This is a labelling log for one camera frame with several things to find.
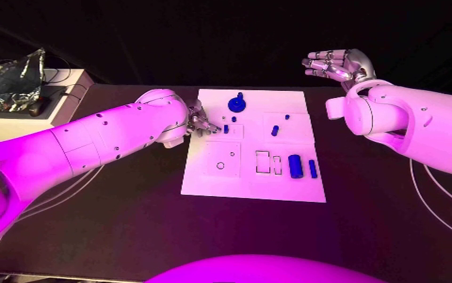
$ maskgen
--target blue object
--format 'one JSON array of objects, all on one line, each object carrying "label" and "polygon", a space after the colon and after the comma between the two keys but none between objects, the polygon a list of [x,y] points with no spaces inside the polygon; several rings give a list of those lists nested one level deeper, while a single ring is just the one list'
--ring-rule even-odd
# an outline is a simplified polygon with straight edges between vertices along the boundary
[{"label": "blue object", "polygon": [[309,160],[309,170],[311,170],[311,177],[317,178],[317,169],[315,169],[314,160]]},{"label": "blue object", "polygon": [[273,130],[270,131],[270,135],[272,135],[272,136],[276,136],[276,135],[278,135],[278,130],[279,130],[279,126],[275,125],[275,126],[273,126]]},{"label": "blue object", "polygon": [[237,97],[232,98],[227,103],[227,108],[234,112],[239,113],[245,110],[246,102],[243,100],[243,94],[239,92]]},{"label": "blue object", "polygon": [[289,156],[289,177],[302,178],[304,169],[301,167],[301,158],[298,154]]}]

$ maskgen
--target robotic arm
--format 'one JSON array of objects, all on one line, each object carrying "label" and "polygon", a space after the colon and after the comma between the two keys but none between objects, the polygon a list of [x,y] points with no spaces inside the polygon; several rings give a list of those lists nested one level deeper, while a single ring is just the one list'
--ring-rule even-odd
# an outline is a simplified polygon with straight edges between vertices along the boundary
[{"label": "robotic arm", "polygon": [[347,92],[327,101],[328,118],[344,118],[355,135],[452,173],[452,96],[377,80],[357,49],[312,52],[302,64],[306,75],[332,78]]},{"label": "robotic arm", "polygon": [[173,148],[191,132],[220,131],[198,100],[151,90],[128,105],[0,142],[0,238],[34,199],[55,185],[161,142]]}]

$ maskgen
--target dark table surface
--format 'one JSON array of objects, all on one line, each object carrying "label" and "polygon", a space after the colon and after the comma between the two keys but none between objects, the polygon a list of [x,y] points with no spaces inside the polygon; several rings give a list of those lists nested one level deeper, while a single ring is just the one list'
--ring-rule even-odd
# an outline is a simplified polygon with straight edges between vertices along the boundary
[{"label": "dark table surface", "polygon": [[[152,88],[93,85],[73,119]],[[171,89],[197,97],[194,87]],[[452,230],[420,202],[407,158],[354,136],[344,120],[328,120],[325,100],[341,88],[278,90],[305,93],[327,203],[181,195],[188,138],[173,149],[152,144],[108,164],[70,200],[17,222],[0,241],[0,273],[141,281],[203,258],[275,254],[390,282],[450,282]],[[450,185],[449,175],[435,175]],[[452,223],[452,201],[417,163],[414,176]]]}]

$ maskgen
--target crumpled foil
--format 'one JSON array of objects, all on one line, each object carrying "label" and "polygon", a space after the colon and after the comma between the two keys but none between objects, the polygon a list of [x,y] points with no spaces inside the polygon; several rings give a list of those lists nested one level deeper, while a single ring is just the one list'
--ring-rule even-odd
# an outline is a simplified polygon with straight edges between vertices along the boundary
[{"label": "crumpled foil", "polygon": [[44,49],[0,64],[0,111],[16,112],[36,102],[44,75]]}]

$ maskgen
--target white cable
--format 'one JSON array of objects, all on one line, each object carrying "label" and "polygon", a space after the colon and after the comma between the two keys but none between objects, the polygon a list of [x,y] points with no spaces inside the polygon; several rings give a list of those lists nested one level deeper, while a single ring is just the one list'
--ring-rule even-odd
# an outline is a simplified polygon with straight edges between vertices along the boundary
[{"label": "white cable", "polygon": [[440,190],[445,192],[445,194],[452,198],[452,195],[449,194],[449,192],[445,190],[445,188],[440,186],[440,183],[436,181],[433,174],[429,170],[429,167],[426,165],[423,165],[423,167],[426,168],[426,172],[429,173],[430,179],[433,180],[435,184],[437,185],[437,187],[440,188]]},{"label": "white cable", "polygon": [[49,198],[46,201],[43,201],[42,203],[39,203],[37,205],[29,207],[23,213],[27,213],[30,210],[34,210],[37,207],[40,207],[42,205],[44,205],[46,203],[49,203],[52,200],[55,200],[59,196],[62,196],[66,191],[69,191],[72,189],[72,187],[85,179],[85,177],[89,175],[89,173],[92,172],[93,170],[91,170],[79,179],[78,181],[56,195],[53,196],[52,198]]},{"label": "white cable", "polygon": [[445,220],[437,216],[437,214],[435,213],[435,211],[432,210],[432,208],[429,207],[429,205],[426,204],[426,201],[423,200],[422,194],[419,192],[419,188],[417,188],[417,184],[416,184],[416,179],[414,179],[414,173],[413,173],[413,161],[410,159],[410,172],[412,172],[412,179],[413,179],[413,184],[414,184],[414,188],[416,188],[416,192],[419,195],[419,198],[423,202],[423,205],[426,206],[426,208],[429,209],[429,212],[433,214],[435,218],[440,221],[440,223],[449,228],[452,229],[452,226],[448,225],[448,223],[445,222]]},{"label": "white cable", "polygon": [[66,197],[63,200],[60,200],[56,204],[50,205],[49,207],[42,208],[40,210],[37,210],[36,212],[26,214],[24,216],[21,216],[16,222],[21,221],[23,219],[29,218],[30,216],[36,215],[37,213],[46,211],[47,209],[53,208],[55,206],[57,206],[59,204],[62,204],[67,199],[70,199],[78,193],[79,191],[86,187],[86,185],[91,183],[91,181],[95,179],[96,175],[99,174],[101,170],[103,169],[103,166],[101,166],[99,170],[96,171],[96,174],[89,178],[89,181],[85,183],[85,185],[78,189],[78,191],[69,196]]}]

